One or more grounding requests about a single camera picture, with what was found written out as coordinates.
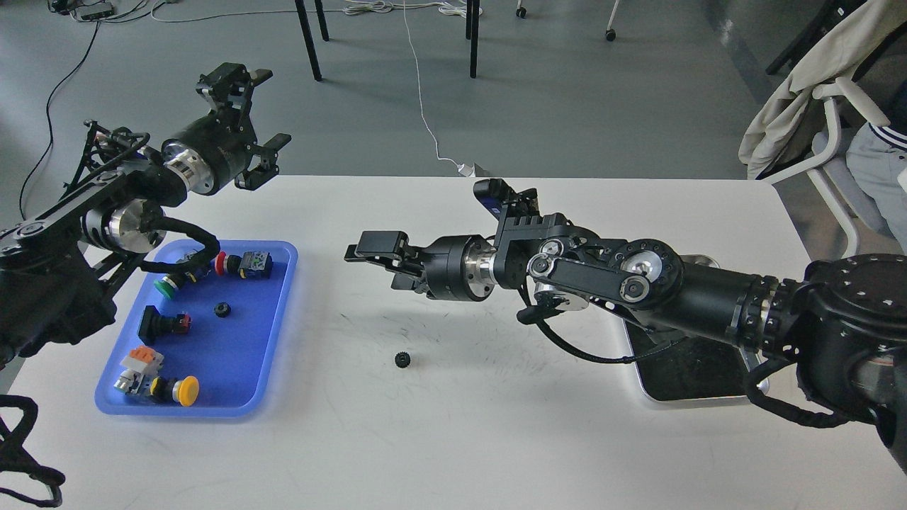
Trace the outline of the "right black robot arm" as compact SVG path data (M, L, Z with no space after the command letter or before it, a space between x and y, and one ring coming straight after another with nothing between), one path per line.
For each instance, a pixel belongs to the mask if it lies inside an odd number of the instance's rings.
M497 220L492 238L441 237L412 246L402 230L366 230L344 260L394 274L392 288L432 300L486 299L517 290L519 322L584 361L629 364L581 351L547 324L589 304L651 334L657 356L683 338L716 340L764 361L744 378L761 409L797 425L875 427L905 467L905 257L868 253L810 263L801 281L695 264L657 239L607 239L561 213L543 215L535 188L483 178L474 197Z

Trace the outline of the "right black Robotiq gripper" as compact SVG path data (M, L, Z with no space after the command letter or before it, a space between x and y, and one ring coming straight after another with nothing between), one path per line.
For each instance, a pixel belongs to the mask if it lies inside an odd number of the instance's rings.
M447 236L429 246L411 246L402 230L365 230L344 252L346 262L382 266L394 274L392 290L405 290L434 300L480 302L495 281L480 270L495 249L480 235Z

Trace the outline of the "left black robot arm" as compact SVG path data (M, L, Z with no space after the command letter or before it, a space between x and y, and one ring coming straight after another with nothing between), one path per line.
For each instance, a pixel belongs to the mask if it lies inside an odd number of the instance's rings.
M2 365L49 343L77 345L116 320L114 296L133 271L161 273L163 287L216 271L269 273L263 254L230 256L207 230L169 217L188 194L228 183L255 191L278 175L291 136L259 143L249 113L269 69L223 62L196 91L210 110L162 143L146 132L88 122L74 180L58 203L2 230Z

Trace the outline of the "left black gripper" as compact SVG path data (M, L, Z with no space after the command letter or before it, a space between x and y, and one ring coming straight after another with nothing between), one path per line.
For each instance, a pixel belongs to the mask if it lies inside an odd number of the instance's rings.
M214 195L233 181L236 188L255 191L279 174L278 152L292 137L276 133L263 146L249 117L253 90L273 76L269 69L247 71L243 64L223 62L202 74L196 93L207 101L210 114L195 120L162 145L165 166L200 195ZM250 169L252 156L259 164Z

